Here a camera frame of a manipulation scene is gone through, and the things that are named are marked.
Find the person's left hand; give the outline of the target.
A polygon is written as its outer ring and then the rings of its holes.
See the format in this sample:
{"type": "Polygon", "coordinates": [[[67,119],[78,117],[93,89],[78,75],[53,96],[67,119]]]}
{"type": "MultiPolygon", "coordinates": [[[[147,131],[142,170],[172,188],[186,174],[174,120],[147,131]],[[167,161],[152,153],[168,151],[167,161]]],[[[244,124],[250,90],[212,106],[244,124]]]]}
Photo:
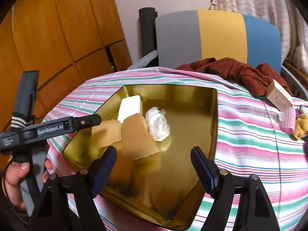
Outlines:
{"type": "Polygon", "coordinates": [[[29,171],[29,162],[12,162],[5,171],[2,180],[4,195],[21,212],[25,212],[27,208],[21,196],[20,181],[27,176],[29,171]]]}

